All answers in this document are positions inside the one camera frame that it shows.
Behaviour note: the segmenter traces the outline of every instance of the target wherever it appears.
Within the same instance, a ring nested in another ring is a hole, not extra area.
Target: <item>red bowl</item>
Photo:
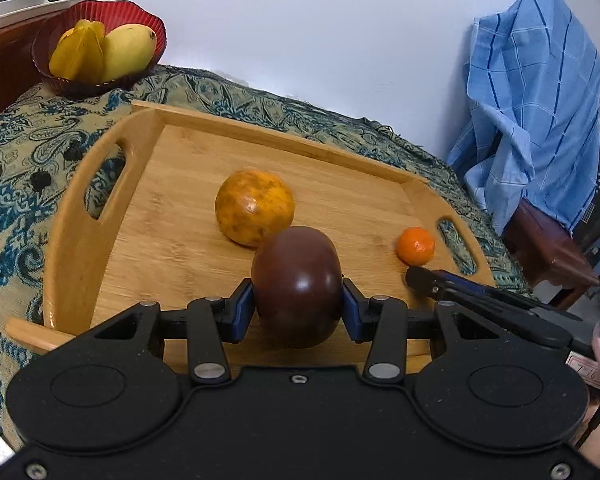
[[[148,67],[135,74],[127,75],[107,81],[98,85],[89,85],[80,81],[69,81],[61,77],[53,77],[49,73],[49,59],[53,53],[60,36],[72,28],[78,20],[87,19],[91,22],[104,23],[105,34],[120,25],[127,23],[140,23],[151,27],[156,35],[154,57]],[[138,80],[142,79],[158,63],[164,49],[167,48],[167,32],[160,18],[149,14],[133,2],[118,0],[115,2],[100,2],[97,0],[85,0],[70,7],[64,12],[49,18],[40,27],[38,34],[31,45],[33,64],[40,72],[42,79],[58,94],[72,98],[93,97],[104,94],[112,88],[129,89]]]

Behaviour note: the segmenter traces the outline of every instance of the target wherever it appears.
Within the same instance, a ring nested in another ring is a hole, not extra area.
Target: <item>blue plaid towel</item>
[[[600,156],[600,57],[564,0],[518,0],[476,20],[471,121],[447,162],[502,233],[521,197],[570,232]]]

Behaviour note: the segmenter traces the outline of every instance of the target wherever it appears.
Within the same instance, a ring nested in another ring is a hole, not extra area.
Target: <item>wooden table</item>
[[[40,25],[57,12],[0,28],[0,112],[41,78],[31,60]]]

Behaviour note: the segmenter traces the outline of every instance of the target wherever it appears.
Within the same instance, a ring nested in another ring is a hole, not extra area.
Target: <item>tray rim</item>
[[[113,243],[144,168],[152,156],[154,146],[167,125],[195,128],[210,134],[270,146],[396,182],[405,187],[406,192],[433,195],[440,204],[439,211],[430,213],[432,218],[435,217],[435,225],[437,226],[442,219],[451,220],[477,264],[477,272],[469,279],[489,285],[494,283],[491,269],[475,235],[446,200],[429,187],[426,178],[314,140],[204,112],[135,100],[132,102],[132,113],[112,126],[89,150],[59,204],[50,234],[43,277],[43,318],[46,327],[74,335],[90,328]],[[84,192],[100,164],[116,144],[125,151],[125,169],[114,186],[100,218],[94,220],[84,208]],[[76,227],[80,231],[80,238],[88,240],[94,236],[101,246],[98,246],[98,243],[88,244],[84,240],[71,241],[71,231],[75,231]],[[435,232],[442,240],[437,228]],[[85,262],[82,266],[73,265],[72,269],[66,256],[63,256],[67,247],[79,253],[90,254],[90,265]],[[71,275],[71,270],[79,276],[71,276],[67,280],[66,274],[69,272]],[[78,298],[80,301],[76,300],[75,295],[80,294],[80,290],[89,293],[87,301],[82,297]],[[68,311],[72,311],[72,316],[65,315]]]

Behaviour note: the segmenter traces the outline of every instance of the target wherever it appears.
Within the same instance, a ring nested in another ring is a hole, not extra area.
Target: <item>brown leather seat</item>
[[[593,268],[565,228],[524,198],[502,238],[531,286],[548,280],[553,285],[574,289],[579,297],[590,286],[599,284]],[[558,306],[567,308],[570,304],[562,300]]]

